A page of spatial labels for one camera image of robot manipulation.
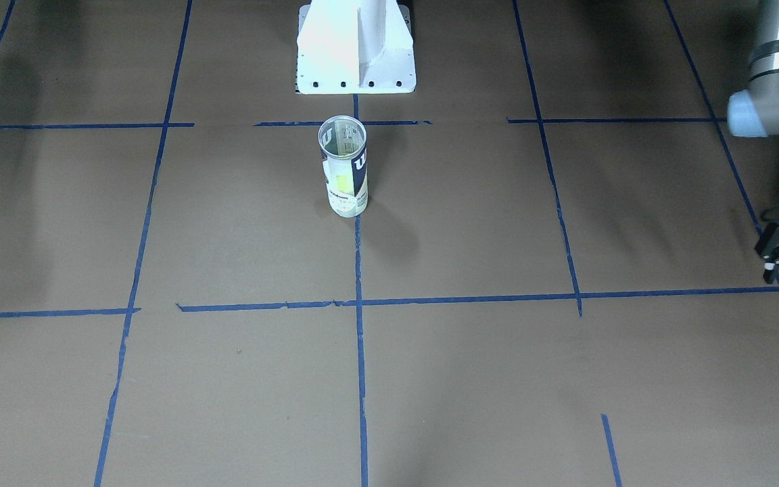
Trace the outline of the clear tennis ball can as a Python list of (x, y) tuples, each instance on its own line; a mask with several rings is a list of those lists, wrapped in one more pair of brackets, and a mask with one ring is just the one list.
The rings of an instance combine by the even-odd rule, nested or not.
[(369, 200), (367, 133), (355, 117), (336, 115), (316, 136), (331, 209), (342, 218), (356, 218)]

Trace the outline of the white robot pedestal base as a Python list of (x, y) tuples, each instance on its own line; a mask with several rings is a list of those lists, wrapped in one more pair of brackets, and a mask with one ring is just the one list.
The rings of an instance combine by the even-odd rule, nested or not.
[(299, 8), (295, 87), (303, 95), (413, 93), (408, 1), (311, 1)]

